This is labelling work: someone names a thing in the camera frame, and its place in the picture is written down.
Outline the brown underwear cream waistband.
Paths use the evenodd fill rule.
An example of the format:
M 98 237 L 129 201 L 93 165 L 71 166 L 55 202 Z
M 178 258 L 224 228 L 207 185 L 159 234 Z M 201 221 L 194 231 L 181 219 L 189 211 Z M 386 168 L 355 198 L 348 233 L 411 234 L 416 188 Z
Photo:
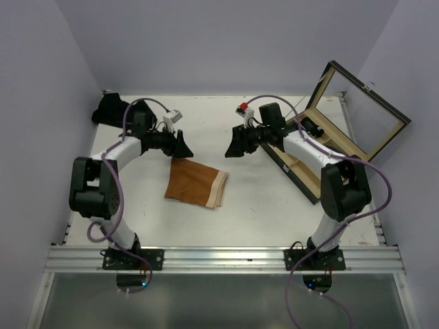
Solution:
M 187 159 L 172 159 L 165 198 L 206 208 L 221 207 L 228 173 Z

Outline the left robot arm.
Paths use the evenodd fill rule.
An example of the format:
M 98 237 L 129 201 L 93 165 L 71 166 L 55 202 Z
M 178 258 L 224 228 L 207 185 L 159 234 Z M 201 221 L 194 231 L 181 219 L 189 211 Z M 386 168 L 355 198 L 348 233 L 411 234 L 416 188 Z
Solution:
M 69 207 L 90 221 L 86 235 L 90 242 L 108 242 L 119 249 L 118 260 L 127 269 L 137 268 L 143 253 L 136 248 L 139 239 L 123 219 L 125 195 L 119 178 L 121 170 L 151 149 L 159 149 L 171 158 L 191 158 L 182 130 L 174 124 L 182 118 L 178 110 L 163 115 L 164 127 L 158 130 L 148 113 L 137 112 L 133 122 L 122 121 L 122 134 L 117 142 L 91 157 L 73 161 L 69 191 Z

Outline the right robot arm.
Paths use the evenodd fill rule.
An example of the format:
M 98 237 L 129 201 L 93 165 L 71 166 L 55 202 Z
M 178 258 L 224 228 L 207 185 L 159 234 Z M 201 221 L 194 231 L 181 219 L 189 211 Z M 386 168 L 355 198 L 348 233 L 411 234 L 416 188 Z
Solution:
M 330 261 L 329 252 L 339 247 L 343 226 L 371 201 L 363 164 L 312 141 L 321 137 L 324 130 L 307 117 L 288 127 L 277 103 L 259 108 L 260 123 L 247 103 L 239 105 L 235 112 L 244 122 L 232 129 L 225 157 L 240 158 L 254 153 L 260 146 L 270 145 L 301 161 L 320 179 L 323 216 L 308 240 L 305 260 L 311 268 L 323 268 Z

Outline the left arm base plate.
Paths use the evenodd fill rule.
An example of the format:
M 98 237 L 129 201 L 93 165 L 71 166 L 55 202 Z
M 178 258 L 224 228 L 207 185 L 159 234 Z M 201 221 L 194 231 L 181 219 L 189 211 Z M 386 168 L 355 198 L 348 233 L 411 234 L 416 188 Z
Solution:
M 102 269 L 114 271 L 135 271 L 145 269 L 146 264 L 140 259 L 128 255 L 121 250 L 112 248 L 103 249 L 99 253 L 104 257 Z M 165 259 L 163 249 L 140 249 L 138 257 L 146 260 L 152 271 L 161 271 Z

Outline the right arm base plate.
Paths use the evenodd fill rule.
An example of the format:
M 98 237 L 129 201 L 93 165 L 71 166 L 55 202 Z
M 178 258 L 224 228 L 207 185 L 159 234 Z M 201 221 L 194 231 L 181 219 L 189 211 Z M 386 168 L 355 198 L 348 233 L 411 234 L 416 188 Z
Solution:
M 309 253 L 308 249 L 284 249 L 283 259 L 287 271 L 291 271 L 296 263 Z M 296 271 L 344 271 L 346 264 L 342 250 L 335 249 L 330 252 L 317 252 L 302 261 Z

